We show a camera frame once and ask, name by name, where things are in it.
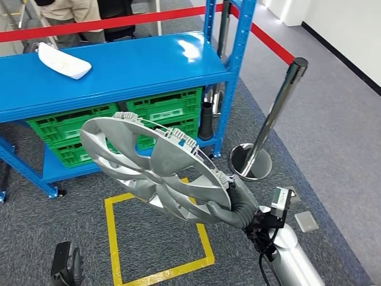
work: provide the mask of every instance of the wheel cover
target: wheel cover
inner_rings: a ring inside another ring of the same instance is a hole
[[[217,223],[219,220],[210,215],[205,202],[213,200],[230,209],[227,177],[215,166],[205,165],[195,140],[176,128],[152,130],[143,121],[129,112],[88,120],[81,128],[81,142],[106,174],[161,212],[194,223]],[[155,139],[150,157],[136,152],[139,135]],[[109,150],[106,138],[120,154]],[[201,175],[185,184],[177,174],[190,167]],[[189,197],[196,199],[197,204]]]

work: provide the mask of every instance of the green plastic crate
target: green plastic crate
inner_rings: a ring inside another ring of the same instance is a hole
[[[197,137],[197,132],[198,130],[198,117],[186,117],[182,116],[179,118],[177,121],[171,121],[171,119],[167,119],[166,122],[161,122],[161,125],[163,125],[167,128],[179,128],[181,131],[186,133],[188,136],[195,138]],[[153,125],[151,123],[146,123],[145,126],[151,129],[157,129],[159,126]],[[138,150],[146,150],[152,148],[155,145],[155,139],[145,135],[140,135],[137,139],[137,146]]]
[[[202,88],[186,89],[126,101],[127,111],[161,123],[180,116],[198,116]]]
[[[118,154],[118,152],[111,143],[107,142],[107,146],[111,151]],[[62,164],[66,168],[72,168],[88,164],[91,158],[86,153],[81,143],[62,146],[58,148],[51,148]]]
[[[112,116],[118,111],[116,103],[98,105],[27,119],[26,122],[51,148],[67,145],[70,139],[79,142],[79,130],[86,121],[101,116]]]

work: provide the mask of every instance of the red barrier rope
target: red barrier rope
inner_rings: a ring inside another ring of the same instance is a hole
[[[223,4],[217,4],[217,12],[222,10]],[[136,14],[124,17],[118,17],[105,20],[88,21],[73,24],[63,24],[58,26],[31,28],[14,30],[9,32],[0,32],[0,42],[10,42],[17,40],[28,40],[45,38],[48,36],[59,36],[66,34],[80,33],[90,30],[109,29],[115,27],[130,26],[134,24],[143,24],[155,21],[171,20],[185,18],[205,13],[205,6],[190,7],[177,10],[168,10],[155,13]]]
[[[235,6],[232,6],[231,9],[232,15],[234,17],[238,18],[239,16],[239,11],[235,8]],[[261,40],[263,43],[266,45],[268,48],[271,49],[272,52],[278,56],[279,58],[282,59],[284,61],[286,64],[290,64],[293,61],[293,55],[290,54],[288,51],[286,49],[283,48],[280,44],[275,42],[275,40],[270,38],[268,34],[263,32],[263,30],[260,29],[260,27],[257,26],[254,23],[251,24],[250,31]]]
[[[217,12],[221,12],[222,10],[223,10],[223,4],[217,4],[216,6]],[[118,17],[112,19],[97,20],[97,21],[88,21],[81,23],[51,26],[51,27],[0,32],[0,42],[45,38],[48,36],[80,33],[97,29],[109,29],[115,27],[130,26],[134,24],[143,24],[155,21],[164,21],[164,20],[172,20],[177,18],[197,16],[197,15],[202,15],[204,13],[205,13],[205,6],[198,6],[198,7],[189,7],[177,10],[161,11],[155,13],[136,14],[125,17]],[[232,15],[236,18],[238,18],[239,16],[239,11],[233,5],[232,6],[231,13]],[[290,64],[293,60],[293,55],[290,54],[280,44],[275,42],[275,40],[270,38],[269,35],[266,34],[256,24],[252,23],[250,31],[255,36],[258,37],[265,45],[268,46],[272,52],[275,53],[279,58],[284,61],[286,64]]]

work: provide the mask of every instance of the black baseboard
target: black baseboard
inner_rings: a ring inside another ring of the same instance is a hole
[[[356,67],[354,63],[349,61],[348,58],[346,56],[343,55],[341,52],[337,51],[335,47],[333,45],[330,45],[328,43],[327,40],[324,39],[321,35],[318,34],[315,30],[311,28],[306,22],[302,23],[302,27],[306,29],[307,32],[310,33],[312,35],[314,38],[317,39],[329,51],[330,51],[332,54],[336,56],[339,60],[343,61],[346,66],[354,72],[355,75],[360,77],[362,79],[364,82],[367,84],[369,87],[372,88],[373,91],[376,92],[377,94],[381,96],[381,87],[374,81],[373,81],[371,78],[368,77],[367,75],[364,74],[362,72],[361,69]]]

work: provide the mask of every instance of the stanchion base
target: stanchion base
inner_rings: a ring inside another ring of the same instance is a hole
[[[260,150],[251,170],[247,175],[241,174],[247,153],[253,148],[253,144],[244,143],[236,146],[232,150],[229,156],[230,168],[239,177],[246,181],[257,181],[266,178],[270,173],[272,167],[272,158],[266,150]]]

